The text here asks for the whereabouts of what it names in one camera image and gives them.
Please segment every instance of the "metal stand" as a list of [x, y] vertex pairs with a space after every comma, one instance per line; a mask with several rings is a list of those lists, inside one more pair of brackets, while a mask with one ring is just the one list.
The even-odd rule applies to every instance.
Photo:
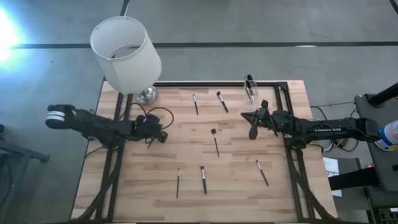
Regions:
[[4, 198], [0, 199], [2, 200], [0, 207], [0, 223], [4, 223], [14, 193], [22, 183], [29, 161], [31, 159], [38, 159], [40, 162], [48, 162], [50, 156], [17, 146], [4, 139], [0, 139], [0, 150], [7, 152], [6, 154], [0, 155], [6, 157], [6, 163], [9, 165], [8, 171], [11, 175], [8, 180], [9, 189], [6, 190], [7, 193], [3, 196]]
[[386, 88], [378, 94], [366, 94], [368, 102], [375, 108], [381, 108], [384, 106], [384, 102], [390, 100], [391, 98], [398, 96], [398, 83]]

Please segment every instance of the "white lamp shade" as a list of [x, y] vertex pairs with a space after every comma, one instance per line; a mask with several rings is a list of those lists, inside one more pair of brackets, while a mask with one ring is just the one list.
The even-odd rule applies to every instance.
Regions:
[[[112, 17], [98, 24], [90, 44], [106, 80], [123, 94], [145, 90], [162, 72], [160, 57], [145, 27], [131, 17]], [[129, 47], [138, 48], [127, 56], [112, 58]]]

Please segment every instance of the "black cable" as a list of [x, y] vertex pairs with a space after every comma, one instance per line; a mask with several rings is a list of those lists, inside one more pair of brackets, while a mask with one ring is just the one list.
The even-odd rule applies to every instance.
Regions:
[[[145, 111], [144, 107], [141, 104], [134, 102], [134, 103], [130, 104], [130, 106], [132, 106], [132, 105], [138, 105], [142, 109], [142, 112], [144, 112], [145, 117], [147, 117], [147, 112]], [[124, 110], [123, 113], [120, 115], [119, 120], [123, 118], [125, 112], [126, 112], [126, 110]]]
[[363, 133], [363, 132], [362, 132], [361, 130], [359, 130], [359, 129], [356, 129], [355, 131], [361, 133], [361, 134], [362, 134], [364, 137], [366, 137], [366, 138], [369, 137], [367, 134]]
[[9, 182], [10, 182], [10, 185], [9, 185], [8, 191], [7, 191], [7, 193], [6, 193], [6, 196], [4, 196], [4, 198], [1, 200], [1, 203], [0, 203], [0, 211], [1, 211], [1, 208], [2, 208], [2, 206], [3, 206], [3, 204], [4, 204], [4, 202], [5, 202], [6, 199], [8, 198], [8, 195], [10, 194], [11, 189], [12, 189], [12, 185], [13, 185], [13, 183], [12, 183], [11, 163], [10, 163], [10, 160], [9, 160], [8, 157], [6, 157], [6, 159], [7, 159], [7, 165], [8, 165], [8, 175], [9, 175]]
[[354, 146], [352, 149], [345, 149], [345, 148], [343, 148], [343, 147], [339, 147], [339, 148], [340, 148], [341, 150], [345, 151], [345, 152], [352, 152], [352, 151], [354, 151], [354, 150], [358, 147], [358, 144], [359, 144], [359, 140], [356, 140], [355, 146]]
[[[138, 106], [142, 109], [142, 112], [144, 112], [144, 116], [145, 116], [145, 117], [148, 117], [148, 115], [150, 114], [150, 112], [152, 112], [152, 111], [154, 111], [154, 110], [166, 110], [166, 111], [168, 111], [168, 112], [172, 115], [172, 121], [170, 122], [170, 124], [164, 126], [164, 127], [162, 128], [162, 130], [163, 130], [163, 129], [166, 129], [166, 128], [168, 128], [168, 127], [170, 127], [170, 126], [173, 124], [173, 122], [174, 122], [174, 114], [173, 114], [169, 109], [167, 109], [167, 108], [164, 108], [164, 107], [155, 107], [155, 108], [150, 109], [148, 112], [146, 112], [145, 109], [144, 109], [144, 107], [143, 107], [142, 105], [140, 105], [139, 103], [135, 103], [135, 102], [134, 102], [134, 103], [131, 103], [130, 105], [138, 105]], [[124, 116], [124, 114], [125, 114], [125, 111], [123, 111], [123, 113], [122, 113], [121, 116], [119, 117], [119, 120]], [[155, 140], [155, 138], [151, 138], [150, 141], [148, 141], [148, 139], [145, 138], [145, 144], [148, 144], [148, 148], [150, 148], [150, 146], [152, 145], [152, 142], [153, 142], [154, 140]]]
[[[166, 129], [166, 128], [170, 127], [170, 126], [173, 124], [173, 122], [174, 122], [174, 114], [173, 114], [169, 109], [167, 109], [167, 108], [164, 108], [164, 107], [155, 107], [155, 108], [150, 109], [150, 110], [148, 111], [147, 115], [148, 115], [151, 111], [159, 110], [159, 109], [166, 110], [166, 111], [168, 111], [168, 112], [172, 115], [172, 121], [170, 122], [169, 125], [163, 127], [163, 128], [162, 128], [162, 130], [163, 130], [163, 129]], [[151, 138], [150, 141], [147, 142], [147, 139], [145, 139], [145, 144], [148, 144], [148, 149], [150, 148], [150, 146], [152, 145], [152, 143], [154, 142], [154, 140], [155, 140], [155, 138]]]
[[353, 112], [351, 112], [350, 118], [353, 117], [354, 112], [356, 111], [356, 109], [353, 110]]
[[[304, 135], [307, 135], [307, 131], [309, 131], [310, 129], [312, 129], [312, 128], [314, 128], [314, 127], [317, 127], [317, 126], [326, 126], [327, 128], [329, 128], [330, 129], [330, 131], [331, 131], [331, 135], [332, 135], [332, 142], [335, 140], [335, 131], [329, 126], [329, 125], [327, 125], [327, 124], [316, 124], [316, 125], [313, 125], [313, 126], [310, 126], [310, 127], [308, 127], [304, 132], [303, 132], [303, 134]], [[332, 144], [331, 145], [331, 148], [330, 148], [330, 150], [328, 151], [328, 152], [331, 152], [331, 150], [333, 149], [333, 147], [334, 147], [334, 144]]]
[[328, 171], [328, 170], [326, 170], [326, 172], [329, 173], [329, 174], [333, 174], [333, 175], [339, 175], [339, 173], [333, 172], [333, 171]]
[[344, 103], [332, 103], [332, 104], [329, 104], [329, 105], [316, 105], [316, 106], [318, 106], [318, 107], [321, 107], [321, 106], [335, 106], [335, 105], [344, 105], [344, 104], [349, 104], [349, 103], [355, 103], [355, 102], [350, 101], [350, 102], [344, 102]]
[[321, 111], [323, 117], [325, 118], [325, 121], [328, 120], [328, 118], [326, 117], [325, 113], [323, 112], [323, 110], [322, 110], [319, 106], [310, 106], [310, 107], [311, 107], [311, 108], [316, 108], [316, 109], [318, 109], [319, 111]]
[[169, 109], [164, 108], [164, 107], [155, 107], [155, 108], [150, 109], [150, 110], [148, 111], [147, 115], [148, 115], [151, 111], [158, 110], [158, 109], [166, 110], [166, 111], [168, 111], [168, 112], [172, 115], [172, 121], [170, 122], [169, 125], [167, 125], [166, 127], [163, 127], [162, 130], [163, 130], [163, 129], [166, 129], [166, 128], [168, 128], [168, 127], [170, 127], [170, 126], [173, 124], [173, 122], [174, 122], [174, 114], [173, 114]]
[[[355, 111], [356, 111], [356, 109], [354, 109], [353, 112], [351, 112], [351, 114], [349, 116], [350, 118], [353, 117]], [[339, 147], [339, 149], [341, 149], [345, 152], [353, 152], [358, 147], [358, 144], [359, 144], [359, 140], [356, 140], [355, 146], [352, 149], [345, 149], [344, 147]]]
[[311, 145], [311, 146], [319, 146], [319, 147], [321, 147], [321, 152], [323, 152], [323, 150], [324, 150], [323, 146], [321, 146], [319, 144], [310, 144], [310, 143], [308, 143], [308, 144]]
[[104, 146], [101, 146], [101, 147], [99, 147], [99, 148], [97, 148], [97, 149], [95, 149], [95, 150], [92, 150], [91, 152], [89, 152], [89, 153], [86, 154], [85, 158], [87, 158], [88, 155], [90, 155], [91, 153], [94, 153], [94, 152], [96, 152], [96, 151], [98, 151], [98, 150], [100, 150], [100, 149], [104, 149], [104, 148], [105, 148]]

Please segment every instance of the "transparent holder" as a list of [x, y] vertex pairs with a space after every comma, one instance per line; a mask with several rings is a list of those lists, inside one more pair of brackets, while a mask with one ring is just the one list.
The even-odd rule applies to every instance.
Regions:
[[255, 81], [244, 82], [243, 99], [242, 112], [253, 112], [259, 108], [259, 92]]

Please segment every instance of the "black metal frame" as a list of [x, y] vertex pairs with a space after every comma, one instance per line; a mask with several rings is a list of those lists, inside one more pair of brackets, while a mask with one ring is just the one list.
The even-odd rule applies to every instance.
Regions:
[[[171, 86], [179, 86], [179, 87], [211, 87], [211, 86], [235, 86], [235, 87], [243, 87], [243, 82], [157, 82], [154, 84], [156, 87], [171, 87]], [[257, 86], [260, 87], [271, 87], [275, 91], [275, 97], [277, 102], [278, 110], [283, 110], [282, 98], [280, 92], [283, 91], [286, 99], [287, 111], [293, 115], [293, 106], [290, 99], [289, 93], [289, 86], [287, 82], [257, 82]], [[121, 105], [123, 101], [123, 95], [119, 93], [118, 100], [116, 103], [116, 109], [114, 114], [114, 119], [119, 119], [119, 115], [121, 112]], [[124, 112], [124, 120], [129, 119], [129, 111], [130, 105], [132, 102], [132, 95], [127, 96], [126, 101], [126, 110]], [[295, 204], [295, 210], [297, 213], [297, 220], [299, 222], [307, 222], [307, 223], [317, 223], [323, 221], [335, 221], [331, 215], [327, 213], [327, 211], [322, 207], [322, 205], [318, 202], [315, 196], [309, 189], [308, 186], [308, 179], [307, 173], [305, 171], [305, 164], [303, 159], [303, 153], [301, 149], [292, 149], [288, 147], [289, 138], [284, 137], [284, 144], [285, 144], [285, 151], [287, 156], [287, 165], [289, 168], [290, 174], [290, 181], [292, 184], [292, 192], [293, 192], [293, 199]], [[297, 155], [297, 162], [298, 162], [298, 169], [295, 168], [294, 159], [293, 159], [293, 151], [295, 151]], [[106, 155], [104, 171], [103, 171], [103, 179], [101, 182], [101, 190], [99, 191], [98, 195], [95, 197], [91, 205], [87, 208], [82, 216], [75, 220], [71, 220], [68, 223], [109, 223], [113, 221], [113, 213], [114, 207], [116, 204], [116, 196], [118, 191], [118, 182], [119, 182], [119, 175], [121, 171], [121, 164], [124, 152], [124, 142], [121, 142], [119, 148], [117, 149], [117, 156], [116, 156], [116, 163], [114, 165], [114, 169], [112, 173], [109, 174], [111, 161], [114, 151], [108, 151]], [[106, 192], [109, 190], [110, 186], [112, 185], [111, 195], [109, 199], [109, 207], [107, 211], [106, 218], [103, 218], [103, 207], [104, 207], [104, 197]], [[308, 210], [308, 218], [304, 217], [303, 209], [300, 201], [300, 193], [299, 185], [304, 192], [305, 201], [307, 204]], [[315, 219], [315, 212], [314, 208], [317, 210], [318, 214], [324, 220], [317, 220]], [[90, 220], [90, 217], [96, 210], [95, 219]]]
[[7, 159], [12, 158], [12, 160], [19, 161], [17, 167], [15, 167], [16, 169], [13, 169], [11, 173], [12, 185], [10, 186], [9, 193], [5, 195], [6, 198], [3, 199], [4, 203], [2, 207], [0, 207], [0, 223], [3, 223], [6, 218], [11, 201], [14, 198], [14, 194], [16, 190], [21, 187], [22, 180], [25, 177], [25, 173], [30, 160], [38, 159], [40, 162], [48, 162], [50, 159], [50, 155], [42, 154], [40, 152], [18, 146], [1, 138], [0, 151], [6, 152], [5, 154], [0, 154], [0, 156], [6, 156]]
[[[156, 49], [197, 49], [223, 47], [396, 47], [398, 41], [360, 41], [360, 42], [182, 42], [153, 43]], [[19, 44], [11, 49], [90, 49], [90, 44]]]

